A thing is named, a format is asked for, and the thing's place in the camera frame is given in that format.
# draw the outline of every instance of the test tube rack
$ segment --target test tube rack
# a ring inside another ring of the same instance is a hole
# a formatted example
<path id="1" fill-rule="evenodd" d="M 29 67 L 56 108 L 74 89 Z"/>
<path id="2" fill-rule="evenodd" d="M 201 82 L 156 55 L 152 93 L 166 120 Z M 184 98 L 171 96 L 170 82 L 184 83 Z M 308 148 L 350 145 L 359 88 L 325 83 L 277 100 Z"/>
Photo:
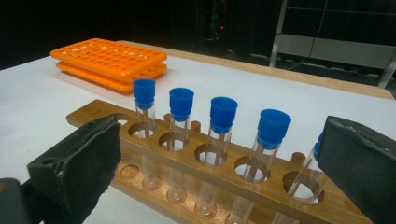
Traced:
<path id="1" fill-rule="evenodd" d="M 110 115 L 116 116 L 119 121 L 125 121 L 120 126 L 121 162 L 111 186 L 176 222 L 225 223 L 233 199 L 239 195 L 255 203 L 249 224 L 271 223 L 276 211 L 301 220 L 302 223 L 372 223 L 333 182 L 324 190 L 319 203 L 308 205 L 292 199 L 285 188 L 301 169 L 301 165 L 295 162 L 276 158 L 267 181 L 247 183 L 235 172 L 235 167 L 248 162 L 249 148 L 231 143 L 227 159 L 222 165 L 206 166 L 199 162 L 199 154 L 207 135 L 190 131 L 187 146 L 180 151 L 170 152 L 162 146 L 170 132 L 169 123 L 157 119 L 156 132 L 148 138 L 139 138 L 134 134 L 141 128 L 134 111 L 100 100 L 92 101 L 71 113 L 67 116 L 67 121 L 80 127 L 91 120 Z M 162 184 L 158 189 L 142 188 L 142 155 L 159 163 L 158 174 Z M 169 167 L 185 173 L 184 188 L 188 196 L 182 203 L 171 203 L 166 199 Z M 194 213 L 202 180 L 219 189 L 216 196 L 217 213 L 210 219 L 203 219 Z"/>

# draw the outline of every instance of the test tube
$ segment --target test tube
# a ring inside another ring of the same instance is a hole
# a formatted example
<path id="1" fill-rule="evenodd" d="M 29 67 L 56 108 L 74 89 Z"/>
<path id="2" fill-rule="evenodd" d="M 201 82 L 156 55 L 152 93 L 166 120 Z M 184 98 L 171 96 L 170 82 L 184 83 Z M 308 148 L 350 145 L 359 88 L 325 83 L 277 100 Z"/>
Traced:
<path id="1" fill-rule="evenodd" d="M 205 144 L 205 155 L 202 159 L 205 165 L 218 166 L 225 162 L 237 107 L 238 103 L 231 98 L 216 97 L 212 99 L 209 134 Z M 194 207 L 198 217 L 212 218 L 216 214 L 215 195 L 216 187 L 202 181 L 199 201 Z"/>
<path id="2" fill-rule="evenodd" d="M 261 112 L 256 140 L 249 153 L 249 164 L 244 172 L 247 182 L 265 181 L 269 178 L 272 162 L 286 135 L 291 118 L 284 112 L 266 109 Z M 254 202 L 236 196 L 227 224 L 246 224 Z"/>
<path id="3" fill-rule="evenodd" d="M 318 167 L 318 154 L 320 151 L 321 137 L 318 142 L 315 143 L 308 158 L 304 162 L 303 168 L 293 181 L 288 194 L 301 203 L 314 204 L 318 203 L 319 197 L 322 191 L 326 188 L 330 182 L 330 178 L 327 177 Z M 292 217 L 288 217 L 281 213 L 276 213 L 273 220 L 273 224 L 297 224 L 299 220 Z"/>
<path id="4" fill-rule="evenodd" d="M 134 98 L 137 120 L 139 121 L 139 135 L 147 138 L 155 132 L 155 81 L 140 78 L 134 81 Z M 142 156 L 144 180 L 143 189 L 157 189 L 161 185 L 161 178 L 157 174 L 157 162 L 147 156 Z"/>
<path id="5" fill-rule="evenodd" d="M 169 151 L 184 148 L 189 141 L 190 113 L 194 92 L 185 88 L 170 90 L 169 106 L 171 108 L 170 139 L 167 143 Z M 170 202 L 182 203 L 187 197 L 183 188 L 183 173 L 170 167 L 170 188 L 166 198 Z"/>

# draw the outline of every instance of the clear tube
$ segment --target clear tube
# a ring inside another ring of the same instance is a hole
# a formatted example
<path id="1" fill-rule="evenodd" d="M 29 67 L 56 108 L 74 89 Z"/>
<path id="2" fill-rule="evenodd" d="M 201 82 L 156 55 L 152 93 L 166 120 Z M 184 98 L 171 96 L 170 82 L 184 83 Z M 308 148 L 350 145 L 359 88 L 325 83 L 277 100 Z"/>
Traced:
<path id="1" fill-rule="evenodd" d="M 149 109 L 141 109 L 136 103 L 137 119 L 140 129 L 138 131 L 140 137 L 146 138 L 155 132 L 155 106 L 153 104 Z M 161 185 L 161 178 L 157 174 L 157 162 L 153 159 L 142 156 L 143 166 L 143 189 L 157 189 Z"/>
<path id="2" fill-rule="evenodd" d="M 280 145 L 271 146 L 264 144 L 259 136 L 256 137 L 253 148 L 249 153 L 249 164 L 244 172 L 247 182 L 254 183 L 265 181 L 269 177 L 270 167 Z M 227 224 L 247 224 L 254 202 L 246 198 L 236 196 L 231 214 L 227 217 Z"/>
<path id="3" fill-rule="evenodd" d="M 216 133 L 212 125 L 206 142 L 206 152 L 203 159 L 205 165 L 218 166 L 225 162 L 227 146 L 231 140 L 231 129 L 226 133 Z M 211 218 L 216 214 L 216 186 L 205 181 L 201 182 L 199 201 L 195 205 L 195 214 L 199 217 Z"/>
<path id="4" fill-rule="evenodd" d="M 190 117 L 176 121 L 171 115 L 171 138 L 168 142 L 169 151 L 178 151 L 184 148 L 189 141 Z M 170 202 L 182 203 L 186 200 L 187 191 L 183 188 L 183 172 L 170 167 L 170 188 L 166 198 Z"/>
<path id="5" fill-rule="evenodd" d="M 318 162 L 316 159 L 317 151 L 318 144 L 316 144 L 312 149 L 303 165 L 303 168 L 300 170 L 299 174 L 297 174 L 296 179 L 288 191 L 288 194 L 293 199 L 301 203 L 318 203 L 322 191 L 330 182 L 330 178 L 327 177 L 318 167 Z M 299 222 L 299 220 L 296 220 L 292 217 L 277 213 L 272 223 L 297 224 Z"/>

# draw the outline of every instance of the white tabletop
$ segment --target white tabletop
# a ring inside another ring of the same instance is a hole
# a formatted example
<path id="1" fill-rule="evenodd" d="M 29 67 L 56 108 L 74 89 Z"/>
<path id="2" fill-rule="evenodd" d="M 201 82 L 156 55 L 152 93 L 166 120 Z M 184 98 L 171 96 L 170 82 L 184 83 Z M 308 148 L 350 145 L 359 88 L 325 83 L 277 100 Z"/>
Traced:
<path id="1" fill-rule="evenodd" d="M 29 178 L 26 165 L 61 141 L 76 128 L 66 115 L 100 99 L 134 110 L 134 96 L 115 93 L 55 67 L 50 57 L 0 71 L 0 178 L 21 183 Z M 291 153 L 305 155 L 317 141 L 327 116 L 360 122 L 396 138 L 396 102 L 337 91 L 286 79 L 267 77 L 209 63 L 169 56 L 168 70 L 157 79 L 156 117 L 169 111 L 168 92 L 185 87 L 195 92 L 191 120 L 209 127 L 210 100 L 216 96 L 235 99 L 239 106 L 232 142 L 251 148 L 260 111 L 282 110 L 291 124 L 277 156 L 289 160 Z M 109 188 L 86 223 L 174 223 L 145 205 Z"/>

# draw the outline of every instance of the metal leg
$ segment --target metal leg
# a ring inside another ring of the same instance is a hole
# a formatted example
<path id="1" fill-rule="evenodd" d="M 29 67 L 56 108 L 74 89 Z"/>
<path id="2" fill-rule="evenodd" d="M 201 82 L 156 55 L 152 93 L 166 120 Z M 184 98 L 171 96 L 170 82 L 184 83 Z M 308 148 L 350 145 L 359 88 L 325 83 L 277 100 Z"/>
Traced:
<path id="1" fill-rule="evenodd" d="M 377 87 L 385 88 L 396 70 L 396 49 L 393 51 L 384 72 L 382 73 L 381 79 L 378 82 Z"/>
<path id="2" fill-rule="evenodd" d="M 283 0 L 282 6 L 280 7 L 279 20 L 277 21 L 274 45 L 273 45 L 273 50 L 271 53 L 270 67 L 275 67 L 275 65 L 276 65 L 276 56 L 277 56 L 279 45 L 280 45 L 280 42 L 282 39 L 283 22 L 285 20 L 287 6 L 288 6 L 288 0 Z"/>

